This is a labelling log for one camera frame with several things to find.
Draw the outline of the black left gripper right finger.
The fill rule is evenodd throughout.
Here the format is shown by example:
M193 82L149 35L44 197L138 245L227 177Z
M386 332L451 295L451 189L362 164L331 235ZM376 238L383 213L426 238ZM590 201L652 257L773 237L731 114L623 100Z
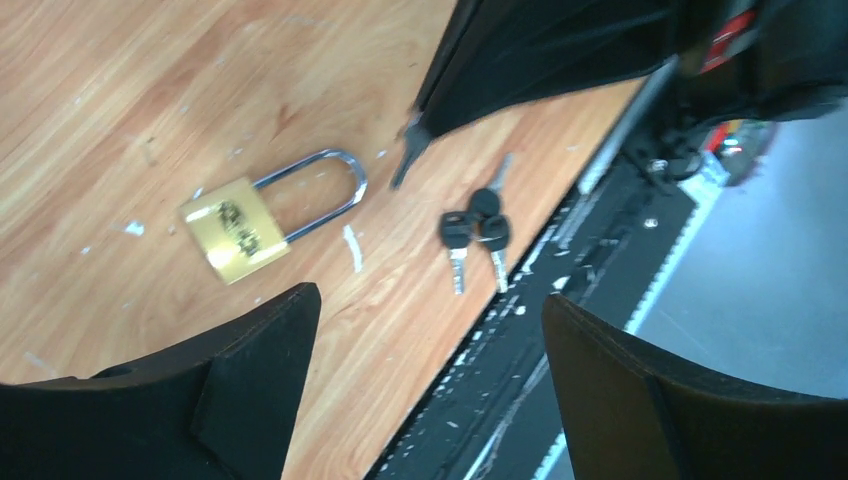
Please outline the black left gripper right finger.
M542 327L579 479L843 479L847 403L733 377L561 295Z

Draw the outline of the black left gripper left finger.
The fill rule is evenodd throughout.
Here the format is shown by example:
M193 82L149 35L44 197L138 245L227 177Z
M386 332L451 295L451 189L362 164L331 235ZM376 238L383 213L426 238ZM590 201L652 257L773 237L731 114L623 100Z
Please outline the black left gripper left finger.
M90 378L1 388L5 479L277 479L322 299L298 284Z

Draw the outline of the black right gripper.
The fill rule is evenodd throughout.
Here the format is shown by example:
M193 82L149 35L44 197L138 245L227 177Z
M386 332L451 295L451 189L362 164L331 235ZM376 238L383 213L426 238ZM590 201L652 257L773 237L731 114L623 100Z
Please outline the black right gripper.
M688 1L676 52L685 126L817 118L847 96L847 4Z

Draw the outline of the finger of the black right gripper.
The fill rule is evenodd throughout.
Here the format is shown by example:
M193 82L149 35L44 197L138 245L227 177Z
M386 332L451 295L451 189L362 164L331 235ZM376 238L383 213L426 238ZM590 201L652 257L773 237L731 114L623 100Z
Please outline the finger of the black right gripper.
M456 4L413 103L403 183L431 142L514 105L641 77L675 51L680 1Z

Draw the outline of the brass padlock steel shackle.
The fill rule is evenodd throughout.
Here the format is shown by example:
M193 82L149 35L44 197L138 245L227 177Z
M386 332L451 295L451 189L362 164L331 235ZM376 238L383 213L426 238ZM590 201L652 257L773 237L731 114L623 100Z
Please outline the brass padlock steel shackle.
M323 160L336 159L349 167L355 189L341 206L306 225L285 233L261 197L261 190ZM227 285L283 257L290 244L338 218L359 204L368 187L362 163L350 152L330 148L315 152L258 180L238 178L188 201L179 214L208 264Z

